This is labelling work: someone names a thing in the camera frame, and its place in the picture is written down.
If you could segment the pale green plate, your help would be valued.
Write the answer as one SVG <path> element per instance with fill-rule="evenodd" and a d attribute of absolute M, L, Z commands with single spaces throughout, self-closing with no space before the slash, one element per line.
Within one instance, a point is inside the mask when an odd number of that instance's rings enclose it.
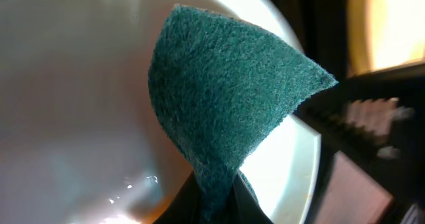
<path fill-rule="evenodd" d="M 177 3 L 261 26 L 270 0 L 1 0 L 1 222 L 151 223 L 191 172 L 147 87 Z"/>

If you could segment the green yellow sponge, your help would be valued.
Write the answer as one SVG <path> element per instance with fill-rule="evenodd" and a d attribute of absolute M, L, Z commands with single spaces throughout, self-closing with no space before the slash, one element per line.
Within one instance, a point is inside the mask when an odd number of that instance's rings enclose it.
<path fill-rule="evenodd" d="M 148 88 L 161 127 L 193 168 L 199 223 L 229 223 L 237 175 L 254 198 L 240 172 L 244 160 L 304 100 L 335 84 L 259 26 L 174 6 L 153 51 Z"/>

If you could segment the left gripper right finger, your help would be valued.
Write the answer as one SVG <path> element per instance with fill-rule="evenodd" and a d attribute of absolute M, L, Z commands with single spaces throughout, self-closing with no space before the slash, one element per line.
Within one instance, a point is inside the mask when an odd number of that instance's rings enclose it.
<path fill-rule="evenodd" d="M 229 196 L 229 223 L 272 224 L 239 175 L 234 178 Z"/>

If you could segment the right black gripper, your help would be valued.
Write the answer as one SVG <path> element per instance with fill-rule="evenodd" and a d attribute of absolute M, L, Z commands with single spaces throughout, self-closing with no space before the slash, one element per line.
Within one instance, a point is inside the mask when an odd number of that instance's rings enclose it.
<path fill-rule="evenodd" d="M 296 116 L 392 195 L 380 223 L 416 222 L 424 206 L 424 63 L 345 79 Z"/>

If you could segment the yellow plate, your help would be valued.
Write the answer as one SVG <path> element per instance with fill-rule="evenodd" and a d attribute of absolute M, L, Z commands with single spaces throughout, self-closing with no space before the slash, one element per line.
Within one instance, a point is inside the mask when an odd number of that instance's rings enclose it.
<path fill-rule="evenodd" d="M 348 0 L 349 75 L 424 60 L 424 0 Z"/>

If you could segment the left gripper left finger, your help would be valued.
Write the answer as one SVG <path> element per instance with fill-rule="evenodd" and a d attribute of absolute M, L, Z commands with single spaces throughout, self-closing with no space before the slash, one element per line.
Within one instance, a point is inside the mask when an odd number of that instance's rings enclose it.
<path fill-rule="evenodd" d="M 200 189 L 192 172 L 169 207 L 153 224 L 198 224 L 199 203 Z"/>

